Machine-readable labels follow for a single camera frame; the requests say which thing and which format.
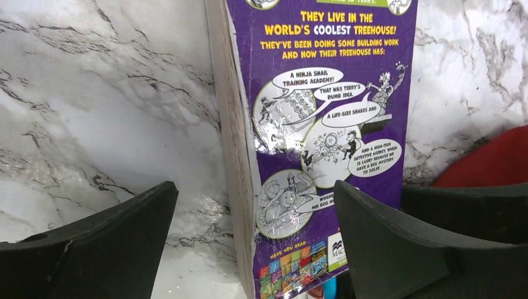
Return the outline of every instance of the speech bubble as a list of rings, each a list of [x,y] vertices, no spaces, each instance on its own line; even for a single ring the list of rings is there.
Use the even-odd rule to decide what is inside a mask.
[[[303,204],[302,206],[297,208],[297,213],[310,213],[315,212],[318,210],[326,209],[327,207],[331,207],[334,205],[334,193],[328,193],[323,196],[315,195],[315,194],[307,194],[304,196],[311,197],[311,200],[309,200],[306,204]]]
[[[346,128],[371,120],[380,112],[380,105],[369,102],[370,92],[361,102],[348,103],[330,110],[321,122],[330,128]]]
[[[289,97],[295,90],[316,89],[330,83],[335,83],[343,78],[340,70],[329,67],[305,67],[303,69],[289,70],[273,78],[275,86],[287,91],[279,98]]]
[[[366,90],[365,85],[357,82],[337,82],[325,85],[314,92],[321,101],[343,101],[357,97]]]
[[[359,178],[371,178],[389,170],[402,157],[402,146],[391,139],[379,139],[361,146],[350,160],[348,170]]]

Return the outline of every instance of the blue object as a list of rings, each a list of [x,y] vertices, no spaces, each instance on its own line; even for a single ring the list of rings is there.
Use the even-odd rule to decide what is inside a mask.
[[[336,299],[337,279],[334,277],[323,284],[324,299]]]

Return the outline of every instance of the book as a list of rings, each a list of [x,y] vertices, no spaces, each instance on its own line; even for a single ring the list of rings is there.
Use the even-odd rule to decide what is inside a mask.
[[[293,298],[347,270],[336,181],[398,207],[417,4],[206,0],[248,298]]]

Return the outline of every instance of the marble surface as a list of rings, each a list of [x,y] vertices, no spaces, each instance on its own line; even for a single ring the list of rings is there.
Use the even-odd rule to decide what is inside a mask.
[[[243,298],[203,1],[0,0],[0,239],[164,180],[181,190],[153,298]],[[405,179],[528,120],[528,0],[423,0]]]

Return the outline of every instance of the purple cover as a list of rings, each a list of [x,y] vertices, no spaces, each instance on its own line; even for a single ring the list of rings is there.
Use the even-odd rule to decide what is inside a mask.
[[[227,4],[262,184],[255,294],[291,298],[347,270],[336,180],[399,205],[418,3]]]

